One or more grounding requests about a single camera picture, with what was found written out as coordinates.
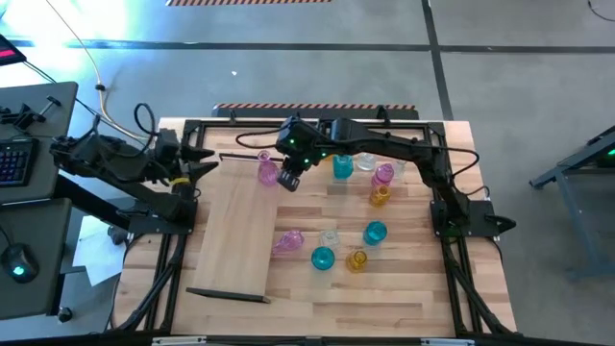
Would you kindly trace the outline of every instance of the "keyboard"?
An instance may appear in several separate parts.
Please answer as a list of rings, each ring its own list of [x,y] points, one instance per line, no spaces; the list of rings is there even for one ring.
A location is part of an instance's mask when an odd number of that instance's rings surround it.
[[[0,187],[28,184],[37,147],[36,138],[0,140]]]

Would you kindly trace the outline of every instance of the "green led light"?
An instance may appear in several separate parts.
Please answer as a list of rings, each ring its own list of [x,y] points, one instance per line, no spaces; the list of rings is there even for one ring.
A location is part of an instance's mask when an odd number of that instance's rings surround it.
[[[25,270],[23,270],[23,268],[19,266],[15,267],[15,269],[12,270],[12,273],[14,275],[23,275],[24,272]]]

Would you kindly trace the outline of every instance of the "white cable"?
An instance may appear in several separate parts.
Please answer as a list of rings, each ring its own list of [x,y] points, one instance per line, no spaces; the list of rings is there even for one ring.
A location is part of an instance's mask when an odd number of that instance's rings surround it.
[[[49,7],[58,15],[58,17],[60,18],[60,20],[64,23],[64,25],[66,26],[66,28],[68,28],[68,30],[70,30],[70,32],[73,34],[73,36],[79,41],[79,44],[81,44],[81,46],[84,48],[84,50],[86,51],[87,56],[89,57],[89,60],[92,62],[92,66],[94,67],[94,71],[96,72],[96,84],[99,86],[103,86],[103,80],[100,77],[100,72],[98,70],[98,66],[96,65],[96,61],[94,60],[94,58],[91,56],[91,54],[89,54],[89,51],[87,50],[86,46],[84,45],[84,43],[81,41],[81,39],[79,38],[79,36],[77,35],[77,33],[75,33],[75,31],[70,27],[70,25],[68,25],[68,23],[64,20],[64,18],[62,17],[62,15],[58,12],[58,10],[56,10],[56,8],[51,4],[51,2],[49,2],[49,0],[45,0],[45,2],[47,2],[47,5],[49,5]],[[107,120],[107,122],[109,122],[111,124],[111,126],[121,132],[122,134],[132,138],[132,139],[147,139],[144,136],[139,136],[125,128],[123,128],[121,125],[119,125],[117,122],[115,122],[115,120],[113,120],[113,118],[111,118],[108,114],[107,114],[107,107],[105,105],[105,97],[103,96],[103,90],[98,90],[98,99],[100,100],[100,109],[102,111],[102,115],[104,120]]]

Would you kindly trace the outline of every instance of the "metal stand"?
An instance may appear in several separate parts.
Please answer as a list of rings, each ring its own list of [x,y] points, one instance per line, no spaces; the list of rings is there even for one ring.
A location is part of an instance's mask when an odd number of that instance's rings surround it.
[[[58,175],[54,198],[68,198],[75,207],[120,229],[128,230],[130,227],[129,219],[117,214],[118,207],[71,182],[62,174]]]
[[[582,210],[578,207],[577,200],[570,189],[568,177],[577,174],[597,174],[606,169],[581,169],[596,160],[603,158],[615,149],[615,126],[599,134],[589,141],[588,145],[572,156],[560,161],[555,168],[550,169],[538,178],[529,181],[535,189],[542,189],[550,182],[556,182],[561,192],[566,209],[573,220],[573,229],[580,243],[585,248],[589,265],[581,270],[569,269],[568,278],[578,281],[602,275],[615,274],[615,262],[609,261],[606,255],[599,249],[596,239],[591,235],[582,219]]]

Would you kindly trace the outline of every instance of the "computer mouse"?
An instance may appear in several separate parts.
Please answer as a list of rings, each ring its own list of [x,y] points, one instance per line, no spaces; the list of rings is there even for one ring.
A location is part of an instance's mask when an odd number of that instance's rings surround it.
[[[0,256],[0,263],[4,271],[20,284],[29,283],[38,274],[37,259],[26,244],[10,245]]]

